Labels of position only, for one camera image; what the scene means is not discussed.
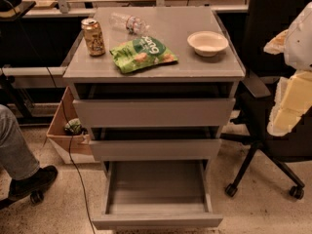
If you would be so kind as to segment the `grey bottom drawer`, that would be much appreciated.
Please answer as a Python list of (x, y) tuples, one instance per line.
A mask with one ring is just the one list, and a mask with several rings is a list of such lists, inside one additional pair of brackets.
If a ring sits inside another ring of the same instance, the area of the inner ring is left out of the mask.
[(217, 227), (198, 160), (124, 161), (109, 165), (98, 230)]

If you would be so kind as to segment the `grey drawer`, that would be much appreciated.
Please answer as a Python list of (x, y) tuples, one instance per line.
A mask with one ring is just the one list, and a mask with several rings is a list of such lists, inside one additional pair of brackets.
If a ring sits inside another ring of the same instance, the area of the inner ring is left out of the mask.
[(124, 161), (109, 165), (98, 230), (217, 227), (198, 160)]
[(214, 158), (219, 139), (91, 140), (99, 161), (204, 160)]
[(208, 127), (223, 126), (233, 98), (75, 99), (84, 127)]

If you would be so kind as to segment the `grey top drawer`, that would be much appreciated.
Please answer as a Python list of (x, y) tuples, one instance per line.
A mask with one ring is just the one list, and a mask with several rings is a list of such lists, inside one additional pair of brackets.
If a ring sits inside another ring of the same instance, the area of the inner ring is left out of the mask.
[(84, 127), (208, 127), (223, 126), (233, 98), (75, 99)]

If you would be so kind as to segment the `grey drawer cabinet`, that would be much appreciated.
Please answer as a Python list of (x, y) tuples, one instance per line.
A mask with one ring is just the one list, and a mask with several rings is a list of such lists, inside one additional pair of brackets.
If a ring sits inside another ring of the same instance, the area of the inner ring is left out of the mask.
[[(220, 32), (220, 24), (210, 8), (124, 7), (121, 11), (145, 20), (150, 26), (148, 36), (162, 42), (177, 56), (178, 61), (123, 74), (110, 53), (93, 58), (88, 54), (86, 45), (81, 44), (63, 76), (74, 99), (233, 98), (235, 100), (238, 83), (245, 76), (245, 70), (239, 63), (235, 51), (227, 47), (214, 57), (203, 58), (187, 43), (188, 36), (197, 31)], [(220, 140), (219, 136), (225, 125), (85, 128), (91, 140)], [(100, 162), (107, 175), (112, 162), (124, 161)]]

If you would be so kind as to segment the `grey middle drawer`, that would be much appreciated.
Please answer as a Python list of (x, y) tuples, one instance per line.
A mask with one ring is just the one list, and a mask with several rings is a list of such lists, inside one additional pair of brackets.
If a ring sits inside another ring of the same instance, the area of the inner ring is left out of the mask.
[(91, 140), (99, 161), (204, 160), (214, 158), (219, 139)]

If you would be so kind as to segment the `green chip bag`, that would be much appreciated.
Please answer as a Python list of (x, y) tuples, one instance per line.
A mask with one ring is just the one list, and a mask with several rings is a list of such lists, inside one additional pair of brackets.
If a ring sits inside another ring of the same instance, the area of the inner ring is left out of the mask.
[(123, 74), (178, 61), (170, 49), (151, 36), (141, 36), (125, 42), (111, 49), (110, 54)]

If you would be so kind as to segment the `white paper bowl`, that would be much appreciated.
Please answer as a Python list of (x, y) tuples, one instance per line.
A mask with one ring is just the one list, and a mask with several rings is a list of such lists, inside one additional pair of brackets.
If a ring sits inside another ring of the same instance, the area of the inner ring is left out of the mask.
[(188, 36), (187, 43), (201, 57), (214, 57), (224, 51), (229, 43), (221, 34), (212, 31), (198, 31)]

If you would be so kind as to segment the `green item in box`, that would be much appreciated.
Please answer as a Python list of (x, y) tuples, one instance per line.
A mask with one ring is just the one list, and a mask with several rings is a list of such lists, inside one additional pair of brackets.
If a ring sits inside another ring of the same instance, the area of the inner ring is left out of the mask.
[(69, 120), (63, 128), (65, 133), (70, 136), (78, 136), (82, 134), (82, 125), (78, 118)]

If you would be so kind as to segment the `clear plastic water bottle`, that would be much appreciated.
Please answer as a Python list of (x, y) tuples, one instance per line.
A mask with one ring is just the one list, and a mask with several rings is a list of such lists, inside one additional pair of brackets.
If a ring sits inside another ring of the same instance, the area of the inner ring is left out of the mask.
[(114, 29), (126, 30), (130, 34), (145, 34), (149, 25), (141, 18), (122, 13), (112, 13), (109, 18), (110, 25)]

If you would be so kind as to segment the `cardboard box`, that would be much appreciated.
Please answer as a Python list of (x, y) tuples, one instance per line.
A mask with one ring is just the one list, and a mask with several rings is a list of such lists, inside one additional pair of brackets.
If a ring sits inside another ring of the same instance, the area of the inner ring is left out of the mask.
[(65, 132), (65, 124), (77, 118), (73, 100), (70, 88), (67, 87), (47, 131), (47, 138), (65, 164), (71, 164), (72, 161), (76, 164), (94, 163), (95, 158), (89, 146), (89, 135), (71, 136)]

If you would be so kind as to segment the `gold soda can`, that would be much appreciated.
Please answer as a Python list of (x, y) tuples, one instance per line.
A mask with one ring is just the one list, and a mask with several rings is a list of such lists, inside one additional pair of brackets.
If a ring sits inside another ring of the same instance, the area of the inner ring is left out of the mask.
[(99, 22), (92, 18), (83, 19), (81, 28), (89, 54), (93, 57), (102, 56), (105, 47)]

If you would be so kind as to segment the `black shoe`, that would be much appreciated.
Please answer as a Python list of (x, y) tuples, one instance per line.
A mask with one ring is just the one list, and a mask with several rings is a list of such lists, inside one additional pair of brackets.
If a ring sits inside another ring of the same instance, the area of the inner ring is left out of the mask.
[(55, 166), (40, 168), (33, 176), (22, 180), (11, 180), (9, 193), (5, 199), (0, 201), (0, 209), (5, 209), (27, 196), (30, 197), (34, 191), (41, 190), (44, 194), (54, 183), (58, 176)]

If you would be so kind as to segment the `person leg in jeans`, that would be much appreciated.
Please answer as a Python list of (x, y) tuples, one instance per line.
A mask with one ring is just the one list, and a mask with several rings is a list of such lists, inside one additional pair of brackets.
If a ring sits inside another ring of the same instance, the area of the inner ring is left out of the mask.
[(30, 178), (40, 169), (13, 112), (0, 105), (0, 165), (15, 180)]

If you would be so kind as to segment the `black chair caster left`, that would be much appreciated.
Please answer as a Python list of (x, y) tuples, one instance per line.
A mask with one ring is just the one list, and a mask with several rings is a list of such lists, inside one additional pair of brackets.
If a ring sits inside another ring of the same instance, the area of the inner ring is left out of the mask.
[(30, 201), (33, 205), (42, 203), (44, 200), (44, 194), (41, 190), (34, 191), (30, 195)]

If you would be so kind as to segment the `black office chair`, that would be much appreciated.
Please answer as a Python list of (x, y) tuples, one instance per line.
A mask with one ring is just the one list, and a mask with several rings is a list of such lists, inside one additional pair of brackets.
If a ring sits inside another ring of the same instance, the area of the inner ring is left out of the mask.
[(265, 53), (264, 46), (287, 29), (309, 2), (311, 0), (250, 0), (243, 27), (233, 30), (242, 34), (237, 51), (246, 68), (246, 77), (236, 93), (240, 114), (233, 122), (246, 125), (249, 133), (246, 136), (223, 134), (221, 137), (240, 141), (251, 148), (235, 180), (225, 189), (229, 196), (237, 192), (237, 186), (258, 150), (294, 182), (290, 190), (294, 198), (301, 199), (304, 195), (304, 183), (288, 163), (312, 159), (311, 114), (303, 115), (292, 131), (284, 136), (272, 136), (267, 132), (278, 83), (291, 77), (294, 69), (285, 64), (281, 54)]

